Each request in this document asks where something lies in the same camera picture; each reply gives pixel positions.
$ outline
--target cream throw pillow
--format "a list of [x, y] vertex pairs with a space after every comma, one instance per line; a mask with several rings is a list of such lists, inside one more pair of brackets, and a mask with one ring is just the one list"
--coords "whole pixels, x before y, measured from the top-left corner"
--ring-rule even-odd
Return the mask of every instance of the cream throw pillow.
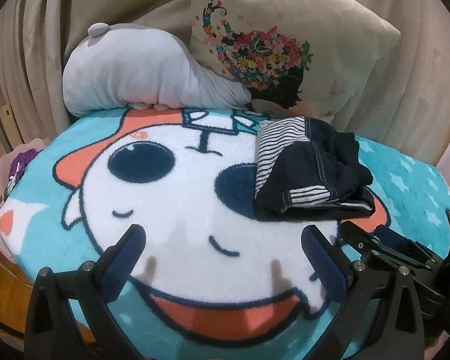
[[192, 0], [192, 12], [193, 56], [273, 114], [334, 115], [400, 39], [354, 0]]

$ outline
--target folded black garment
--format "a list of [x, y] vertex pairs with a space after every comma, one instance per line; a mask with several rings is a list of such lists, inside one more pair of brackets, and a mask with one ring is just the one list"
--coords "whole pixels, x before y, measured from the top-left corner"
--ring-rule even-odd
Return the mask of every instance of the folded black garment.
[[257, 218], [346, 219], [375, 212], [359, 143], [310, 117], [264, 121], [258, 130]]

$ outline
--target blue gripper pad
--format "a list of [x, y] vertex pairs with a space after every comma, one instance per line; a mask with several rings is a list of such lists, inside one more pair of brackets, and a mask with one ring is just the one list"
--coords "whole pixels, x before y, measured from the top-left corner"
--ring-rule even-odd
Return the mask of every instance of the blue gripper pad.
[[[303, 229], [301, 242], [303, 252], [317, 273], [330, 300], [344, 304], [347, 300], [348, 287], [351, 285], [351, 281], [353, 281], [353, 273], [348, 267], [348, 263], [350, 263], [348, 258], [338, 247], [330, 245], [315, 225], [310, 225]], [[333, 258], [337, 254], [331, 248], [343, 254], [345, 260], [337, 262]], [[339, 267], [342, 266], [343, 268], [343, 264], [346, 265], [346, 274]]]
[[408, 254], [408, 240], [400, 234], [395, 233], [387, 226], [377, 226], [374, 234], [385, 246], [388, 246], [401, 254]]
[[146, 235], [142, 226], [132, 225], [113, 248], [118, 253], [100, 281], [100, 296], [105, 304], [118, 299], [135, 264], [145, 249]]

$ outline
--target purple object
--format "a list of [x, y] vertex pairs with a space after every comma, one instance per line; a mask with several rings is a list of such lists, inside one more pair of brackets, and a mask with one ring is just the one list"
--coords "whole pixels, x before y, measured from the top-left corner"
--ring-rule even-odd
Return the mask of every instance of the purple object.
[[25, 169], [27, 168], [28, 164], [39, 154], [39, 152], [41, 152], [41, 150], [37, 151], [35, 149], [30, 149], [24, 153], [18, 154], [10, 165], [8, 178], [10, 179], [10, 177], [15, 175], [15, 182], [17, 183], [25, 173]]

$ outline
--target turquoise blanket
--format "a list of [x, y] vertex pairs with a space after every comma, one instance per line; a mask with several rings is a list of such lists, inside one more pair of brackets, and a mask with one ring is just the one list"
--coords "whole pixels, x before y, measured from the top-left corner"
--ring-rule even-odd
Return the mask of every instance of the turquoise blanket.
[[[144, 356], [301, 360], [338, 306], [301, 251], [309, 222], [254, 217], [255, 135], [264, 119], [197, 109], [89, 114], [31, 162], [0, 211], [1, 235], [35, 278], [43, 266], [68, 271], [98, 259], [139, 223], [147, 247], [109, 308]], [[441, 174], [357, 140], [377, 210], [356, 222], [368, 231], [389, 225], [446, 256], [450, 189]], [[336, 221], [315, 224], [337, 242]], [[77, 302], [72, 308], [86, 323]]]

